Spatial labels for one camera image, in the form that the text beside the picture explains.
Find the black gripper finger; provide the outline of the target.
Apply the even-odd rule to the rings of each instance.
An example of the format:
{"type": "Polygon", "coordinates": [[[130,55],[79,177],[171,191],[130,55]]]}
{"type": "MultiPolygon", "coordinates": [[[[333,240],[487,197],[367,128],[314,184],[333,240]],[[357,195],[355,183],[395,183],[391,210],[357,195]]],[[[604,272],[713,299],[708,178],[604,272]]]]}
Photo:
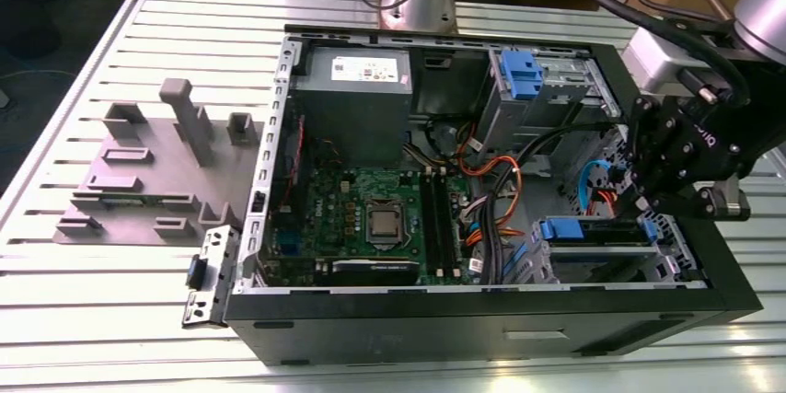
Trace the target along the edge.
{"type": "Polygon", "coordinates": [[[689,169],[696,163],[701,148],[682,141],[676,144],[652,139],[644,150],[644,199],[652,210],[661,214],[689,215],[694,191],[685,192],[689,169]]]}
{"type": "Polygon", "coordinates": [[[662,160],[661,104],[656,97],[640,96],[629,118],[628,157],[634,201],[646,201],[650,210],[662,209],[658,195],[658,171],[662,160]]]}

